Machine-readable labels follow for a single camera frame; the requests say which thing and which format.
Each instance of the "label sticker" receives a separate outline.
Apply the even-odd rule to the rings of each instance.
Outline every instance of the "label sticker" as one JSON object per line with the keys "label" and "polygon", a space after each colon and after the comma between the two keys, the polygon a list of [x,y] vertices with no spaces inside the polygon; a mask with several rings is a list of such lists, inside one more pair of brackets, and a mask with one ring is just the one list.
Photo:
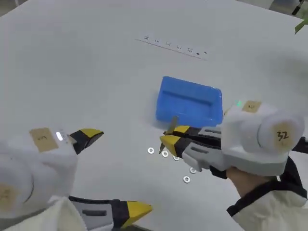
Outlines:
{"label": "label sticker", "polygon": [[11,210],[17,195],[18,192],[14,187],[0,184],[0,210]]}
{"label": "label sticker", "polygon": [[273,127],[274,146],[279,150],[290,150],[293,146],[292,130],[290,124],[279,123]]}
{"label": "label sticker", "polygon": [[261,106],[262,102],[259,101],[251,101],[248,100],[244,107],[242,108],[243,112],[250,112],[250,113],[256,113],[259,109],[259,107]]}
{"label": "label sticker", "polygon": [[59,148],[49,128],[33,129],[29,133],[40,153]]}

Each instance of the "metal washer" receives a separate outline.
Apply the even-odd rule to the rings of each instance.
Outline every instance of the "metal washer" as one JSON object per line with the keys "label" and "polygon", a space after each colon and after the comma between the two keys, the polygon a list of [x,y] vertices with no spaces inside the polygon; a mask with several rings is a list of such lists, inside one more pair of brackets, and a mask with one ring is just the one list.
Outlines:
{"label": "metal washer", "polygon": [[185,176],[183,177],[183,181],[188,184],[189,182],[191,182],[191,178],[189,176]]}
{"label": "metal washer", "polygon": [[190,171],[192,174],[196,174],[196,173],[197,173],[197,170],[194,169],[193,167],[191,167],[191,168],[189,169],[189,171]]}
{"label": "metal washer", "polygon": [[162,156],[163,156],[164,158],[167,158],[167,157],[169,156],[169,152],[166,151],[166,150],[162,151]]}
{"label": "metal washer", "polygon": [[154,153],[154,148],[148,148],[148,154],[153,154]]}
{"label": "metal washer", "polygon": [[180,158],[177,157],[177,156],[173,156],[173,159],[174,159],[175,161],[178,161]]}

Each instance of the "white plastic housing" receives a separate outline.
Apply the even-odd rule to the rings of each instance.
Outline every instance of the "white plastic housing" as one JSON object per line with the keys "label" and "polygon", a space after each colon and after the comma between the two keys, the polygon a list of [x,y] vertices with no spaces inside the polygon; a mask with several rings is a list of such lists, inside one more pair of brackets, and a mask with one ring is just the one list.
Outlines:
{"label": "white plastic housing", "polygon": [[10,209],[3,209],[0,200],[0,218],[30,214],[46,208],[51,197],[70,194],[77,155],[63,130],[49,131],[56,148],[46,152],[39,151],[29,131],[0,143],[0,192],[7,185],[18,193]]}
{"label": "white plastic housing", "polygon": [[221,150],[238,169],[261,176],[280,175],[304,129],[304,119],[298,115],[267,103],[240,101],[224,116]]}

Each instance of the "power strip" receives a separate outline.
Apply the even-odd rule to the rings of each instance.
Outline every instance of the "power strip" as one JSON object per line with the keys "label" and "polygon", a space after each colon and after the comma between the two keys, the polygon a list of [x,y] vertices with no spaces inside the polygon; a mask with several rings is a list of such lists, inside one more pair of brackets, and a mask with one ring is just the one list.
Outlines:
{"label": "power strip", "polygon": [[157,47],[164,48],[170,51],[182,53],[197,59],[207,60],[208,54],[204,48],[182,45],[181,43],[177,43],[168,39],[162,39],[161,37],[155,37],[149,34],[140,36],[136,40],[155,45]]}

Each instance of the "floor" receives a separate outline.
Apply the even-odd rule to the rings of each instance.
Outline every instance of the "floor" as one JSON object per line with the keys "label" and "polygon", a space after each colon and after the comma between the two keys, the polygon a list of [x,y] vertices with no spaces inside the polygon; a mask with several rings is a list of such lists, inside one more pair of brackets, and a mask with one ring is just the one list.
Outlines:
{"label": "floor", "polygon": [[[27,0],[18,0],[19,4],[23,4]],[[16,8],[15,0],[0,0],[0,17]]]}

